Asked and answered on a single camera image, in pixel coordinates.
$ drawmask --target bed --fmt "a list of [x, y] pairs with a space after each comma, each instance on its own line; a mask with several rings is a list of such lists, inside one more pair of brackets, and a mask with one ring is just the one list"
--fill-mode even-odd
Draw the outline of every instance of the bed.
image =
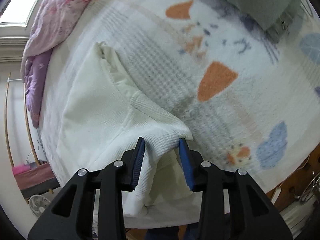
[[[79, 66], [102, 41], [142, 93], [190, 128], [192, 149], [220, 168], [247, 169], [265, 192], [319, 143], [320, 29], [305, 10], [275, 45], [224, 0], [92, 0], [55, 47], [45, 81], [39, 130], [62, 186], [75, 170], [57, 154], [61, 121]], [[148, 206], [126, 227], [197, 222], [200, 203], [193, 193]]]

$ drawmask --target metal screw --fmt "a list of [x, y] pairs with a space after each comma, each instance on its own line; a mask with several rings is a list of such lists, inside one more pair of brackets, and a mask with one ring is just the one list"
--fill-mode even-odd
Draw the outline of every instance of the metal screw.
[[204, 161], [204, 162], [201, 162], [201, 166], [204, 167], [204, 168], [208, 168], [211, 166], [211, 163], [207, 162], [207, 161]]
[[78, 171], [78, 175], [79, 176], [83, 176], [83, 175], [86, 175], [87, 174], [87, 171], [85, 169], [81, 169]]
[[113, 165], [116, 167], [121, 167], [123, 165], [123, 161], [115, 161], [115, 163], [113, 163]]
[[284, 31], [288, 28], [288, 25], [284, 21], [282, 21], [281, 25]]
[[238, 173], [239, 173], [240, 175], [246, 175], [246, 174], [247, 174], [247, 171], [246, 171], [245, 169], [239, 169], [239, 170], [238, 170]]

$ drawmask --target orange pattern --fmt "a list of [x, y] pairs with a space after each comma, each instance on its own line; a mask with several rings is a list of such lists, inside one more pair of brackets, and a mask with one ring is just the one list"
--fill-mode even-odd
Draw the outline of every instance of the orange pattern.
[[237, 157], [244, 158], [244, 157], [248, 157], [249, 155], [250, 155], [250, 149], [249, 147], [245, 146], [245, 147], [241, 147], [239, 153], [237, 154]]
[[185, 33], [189, 33], [195, 26], [195, 24], [189, 24], [186, 27], [184, 27], [183, 30]]
[[202, 59], [205, 56], [206, 53], [207, 53], [207, 50], [198, 52], [197, 53], [197, 58], [198, 59]]
[[194, 36], [192, 41], [187, 42], [186, 46], [184, 47], [184, 51], [186, 53], [191, 54], [194, 49], [199, 49], [201, 46], [203, 36]]
[[167, 8], [165, 15], [171, 19], [190, 19], [189, 9], [192, 4], [193, 0], [172, 5]]
[[221, 62], [213, 61], [199, 84], [198, 100], [200, 102], [209, 100], [227, 88], [237, 77], [237, 72]]
[[227, 160], [228, 160], [228, 162], [231, 163], [232, 165], [235, 165], [235, 164], [236, 164], [236, 161], [235, 161], [234, 157], [233, 157], [230, 153], [227, 154]]

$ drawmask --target blue pattern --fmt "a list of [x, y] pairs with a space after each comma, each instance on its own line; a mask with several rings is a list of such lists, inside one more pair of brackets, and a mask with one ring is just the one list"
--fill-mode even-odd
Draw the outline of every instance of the blue pattern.
[[210, 27], [213, 28], [213, 29], [218, 29], [219, 26], [216, 25], [216, 24], [210, 24]]
[[287, 147], [287, 126], [285, 122], [277, 124], [269, 138], [257, 148], [257, 158], [262, 169], [275, 167], [284, 156]]
[[207, 29], [203, 29], [203, 32], [204, 32], [205, 35], [210, 36], [210, 32]]
[[304, 36], [299, 47], [313, 63], [320, 64], [320, 33], [310, 33]]
[[239, 41], [234, 41], [233, 44], [241, 44], [243, 45], [243, 48], [241, 50], [238, 51], [238, 54], [242, 54], [244, 53], [246, 50], [251, 49], [251, 45], [249, 42], [247, 42], [247, 40], [245, 38], [242, 38]]
[[317, 93], [318, 97], [320, 97], [320, 87], [316, 87], [315, 92]]
[[247, 31], [252, 32], [254, 28], [255, 21], [251, 17], [247, 15], [243, 15], [240, 17], [240, 21], [243, 23], [244, 27]]

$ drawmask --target purple blanket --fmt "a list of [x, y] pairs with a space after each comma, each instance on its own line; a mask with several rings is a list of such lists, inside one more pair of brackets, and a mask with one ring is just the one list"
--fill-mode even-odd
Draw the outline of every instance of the purple blanket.
[[52, 49], [73, 30], [90, 0], [43, 0], [23, 52], [21, 76], [26, 83], [26, 104], [34, 127], [39, 114]]

